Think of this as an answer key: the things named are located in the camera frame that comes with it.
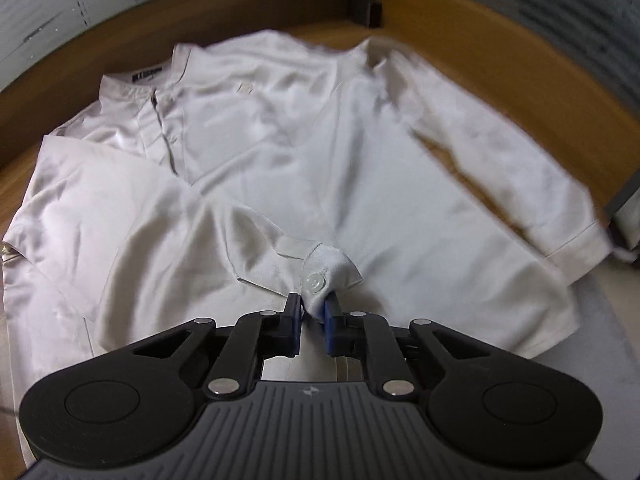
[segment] black object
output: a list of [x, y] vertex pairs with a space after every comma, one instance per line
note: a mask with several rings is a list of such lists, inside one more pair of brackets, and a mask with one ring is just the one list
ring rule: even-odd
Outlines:
[[579, 381], [428, 320], [344, 314], [324, 330], [364, 381], [260, 380], [298, 353], [302, 306], [197, 319], [35, 384], [25, 479], [597, 479], [602, 424]]

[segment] ribbed gray surface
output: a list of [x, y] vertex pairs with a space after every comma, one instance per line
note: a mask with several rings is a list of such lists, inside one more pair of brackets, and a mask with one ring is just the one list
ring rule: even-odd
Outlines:
[[544, 472], [476, 465], [444, 446], [408, 403], [364, 383], [259, 383], [238, 402], [210, 404], [173, 449], [145, 463], [78, 472], [42, 461], [25, 480], [596, 479], [573, 464]]
[[640, 0], [476, 0], [540, 34], [640, 112]]

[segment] white fabric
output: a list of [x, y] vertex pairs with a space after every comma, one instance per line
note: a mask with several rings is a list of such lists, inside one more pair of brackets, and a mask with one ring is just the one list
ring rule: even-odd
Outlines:
[[[550, 257], [412, 129], [452, 148]], [[105, 76], [99, 101], [44, 139], [4, 238], [14, 396], [195, 317], [280, 310], [292, 291], [312, 316], [336, 290], [347, 310], [428, 317], [532, 357], [576, 329], [565, 285], [604, 256], [598, 229], [542, 150], [391, 44], [335, 53], [262, 32], [178, 45], [170, 65]], [[325, 282], [315, 293], [311, 274]], [[313, 332], [266, 376], [332, 378]]]

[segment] wooden panel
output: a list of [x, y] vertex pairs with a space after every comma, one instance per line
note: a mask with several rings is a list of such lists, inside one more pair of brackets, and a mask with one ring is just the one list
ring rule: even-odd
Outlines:
[[161, 62], [175, 43], [346, 16], [346, 0], [155, 0], [63, 45], [0, 92], [0, 168], [97, 98], [102, 74]]
[[640, 122], [534, 33], [471, 0], [380, 0], [386, 33], [519, 124], [604, 206], [640, 166]]

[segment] clothing label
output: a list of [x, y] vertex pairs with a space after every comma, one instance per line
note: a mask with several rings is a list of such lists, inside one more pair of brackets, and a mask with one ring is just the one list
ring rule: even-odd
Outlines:
[[136, 72], [134, 75], [132, 75], [131, 82], [137, 83], [138, 81], [145, 80], [145, 79], [152, 80], [154, 76], [157, 73], [162, 72], [162, 70], [164, 70], [164, 67], [162, 65], [155, 66], [152, 68], [145, 68], [144, 70], [141, 70], [140, 72]]

